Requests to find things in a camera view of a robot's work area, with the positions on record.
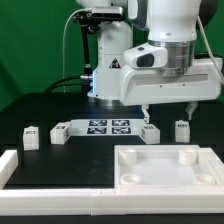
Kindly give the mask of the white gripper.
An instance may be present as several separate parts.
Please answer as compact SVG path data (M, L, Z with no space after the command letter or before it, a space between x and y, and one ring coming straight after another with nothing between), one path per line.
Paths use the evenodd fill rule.
M194 101L217 99L221 93L220 77L210 59L195 59L184 75L167 75L158 69L134 70L125 65L119 81L123 105L142 105L145 124L150 123L148 104L189 102L188 120L198 107Z

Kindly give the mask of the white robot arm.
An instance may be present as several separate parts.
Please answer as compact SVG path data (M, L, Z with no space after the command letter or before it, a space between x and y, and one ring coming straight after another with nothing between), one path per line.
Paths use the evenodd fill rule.
M198 102L220 95L222 60L194 57L197 35L215 14L217 0L76 1L94 16L127 7L132 24L149 32L146 43L124 53L119 80L119 101L141 106L145 120L152 104L186 102L187 113L193 114Z

